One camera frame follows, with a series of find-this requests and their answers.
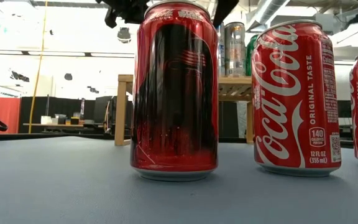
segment green can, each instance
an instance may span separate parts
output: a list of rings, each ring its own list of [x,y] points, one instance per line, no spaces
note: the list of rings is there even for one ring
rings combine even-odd
[[[252,53],[255,49],[256,39],[258,39],[258,34],[254,35],[247,45],[247,53],[246,53],[246,76],[252,75]]]

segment can bottom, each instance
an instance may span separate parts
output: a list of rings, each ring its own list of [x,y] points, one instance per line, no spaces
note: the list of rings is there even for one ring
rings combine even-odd
[[[329,174],[337,170],[339,167],[333,168],[291,168],[291,167],[279,167],[279,166],[267,166],[265,164],[261,165],[266,171],[273,172],[275,174],[291,175],[296,177],[327,177]]]
[[[134,169],[140,173],[140,176],[150,180],[168,181],[168,182],[189,182],[204,179],[213,170],[192,171],[192,172],[168,172],[147,169]]]

